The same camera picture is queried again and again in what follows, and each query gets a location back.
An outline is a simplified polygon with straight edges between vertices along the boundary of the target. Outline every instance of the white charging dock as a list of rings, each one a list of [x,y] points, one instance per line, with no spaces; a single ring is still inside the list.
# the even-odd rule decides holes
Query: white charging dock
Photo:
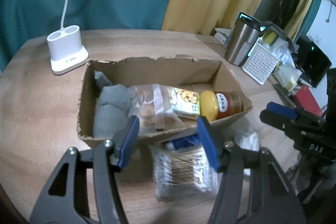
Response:
[[[54,74],[62,75],[78,68],[89,59],[87,50],[82,45],[79,26],[72,25],[58,30],[47,37],[50,63]]]

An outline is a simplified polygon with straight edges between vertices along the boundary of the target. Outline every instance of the honey jar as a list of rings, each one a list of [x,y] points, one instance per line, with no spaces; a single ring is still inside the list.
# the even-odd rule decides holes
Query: honey jar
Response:
[[[242,112],[243,105],[235,92],[203,91],[199,96],[201,116],[209,122]]]

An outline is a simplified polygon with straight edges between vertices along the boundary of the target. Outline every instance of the snack package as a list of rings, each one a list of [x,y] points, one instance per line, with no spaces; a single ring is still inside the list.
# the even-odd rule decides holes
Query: snack package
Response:
[[[185,125],[171,109],[169,95],[165,86],[137,85],[128,89],[132,97],[129,116],[136,115],[140,120],[140,133],[154,133]]]
[[[197,119],[199,94],[165,85],[137,85],[128,89],[132,97],[129,115],[140,120],[140,134],[183,128],[179,117]]]
[[[172,201],[197,193],[216,196],[218,176],[209,166],[202,145],[174,151],[159,146],[150,146],[150,149],[158,200]]]
[[[200,96],[197,92],[167,86],[172,110],[179,117],[197,119],[200,115]]]

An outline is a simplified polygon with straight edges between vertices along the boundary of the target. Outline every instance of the cartoon character print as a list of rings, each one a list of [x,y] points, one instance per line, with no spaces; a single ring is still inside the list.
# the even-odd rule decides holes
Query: cartoon character print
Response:
[[[182,97],[183,101],[191,102],[193,104],[197,103],[198,98],[197,98],[196,95],[194,95],[193,92],[191,92],[189,90],[179,90],[179,92],[181,92],[181,97]]]

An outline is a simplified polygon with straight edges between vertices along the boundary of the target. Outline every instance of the screw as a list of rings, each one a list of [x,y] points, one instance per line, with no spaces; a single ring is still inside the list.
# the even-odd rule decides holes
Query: screw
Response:
[[[75,147],[70,147],[69,149],[68,149],[68,153],[70,154],[70,155],[73,155],[73,154],[75,154],[77,152],[77,148],[75,148]]]
[[[235,145],[235,143],[234,143],[233,141],[226,141],[226,142],[224,143],[224,146],[225,146],[226,148],[232,148],[234,145]]]
[[[263,153],[263,154],[266,154],[266,155],[269,154],[269,149],[267,149],[265,147],[262,147],[260,150],[261,150],[261,153]]]
[[[105,147],[111,147],[111,146],[112,146],[112,142],[111,142],[111,140],[105,140],[105,141],[104,141],[104,146],[105,146]]]

